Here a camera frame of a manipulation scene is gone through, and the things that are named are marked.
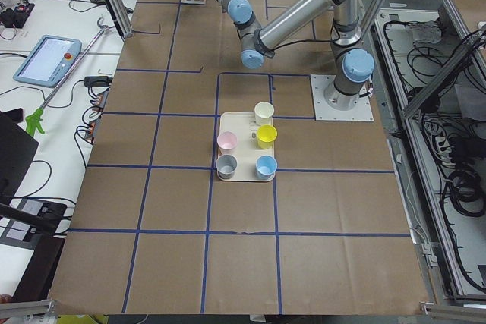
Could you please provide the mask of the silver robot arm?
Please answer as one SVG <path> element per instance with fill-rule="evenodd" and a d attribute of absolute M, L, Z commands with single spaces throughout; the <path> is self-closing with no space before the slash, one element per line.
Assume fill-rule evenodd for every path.
<path fill-rule="evenodd" d="M 263 26 L 248 0 L 217 0 L 228 14 L 241 42 L 241 61 L 246 68 L 260 68 L 265 58 L 289 44 L 289 37 L 303 26 L 332 11 L 328 40 L 336 62 L 336 76 L 323 95 L 327 104 L 347 111 L 357 106 L 361 88 L 374 72 L 374 58 L 359 46 L 364 34 L 358 0 L 298 0 Z"/>

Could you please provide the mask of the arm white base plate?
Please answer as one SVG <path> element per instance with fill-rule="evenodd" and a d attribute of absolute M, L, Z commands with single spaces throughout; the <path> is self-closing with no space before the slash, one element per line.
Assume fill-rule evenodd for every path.
<path fill-rule="evenodd" d="M 316 121 L 374 121 L 365 85 L 357 94 L 347 96 L 335 88 L 334 75 L 312 74 L 310 79 Z"/>

